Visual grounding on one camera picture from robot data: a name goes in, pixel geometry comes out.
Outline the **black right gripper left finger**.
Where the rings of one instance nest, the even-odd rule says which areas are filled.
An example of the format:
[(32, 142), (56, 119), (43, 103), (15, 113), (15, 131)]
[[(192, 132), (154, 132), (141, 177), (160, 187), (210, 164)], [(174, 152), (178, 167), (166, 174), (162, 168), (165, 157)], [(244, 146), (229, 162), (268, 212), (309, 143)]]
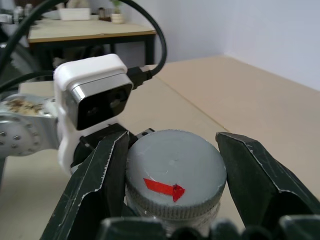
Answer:
[(42, 240), (94, 240), (101, 221), (122, 214), (128, 132), (101, 140), (71, 176)]

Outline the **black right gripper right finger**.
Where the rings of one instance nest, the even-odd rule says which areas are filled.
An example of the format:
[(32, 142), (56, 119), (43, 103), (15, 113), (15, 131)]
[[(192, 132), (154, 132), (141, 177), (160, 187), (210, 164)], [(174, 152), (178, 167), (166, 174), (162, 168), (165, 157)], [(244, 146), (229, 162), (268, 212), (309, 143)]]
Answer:
[(218, 132), (215, 139), (245, 227), (273, 231), (283, 216), (319, 215), (319, 200), (259, 141), (228, 132)]

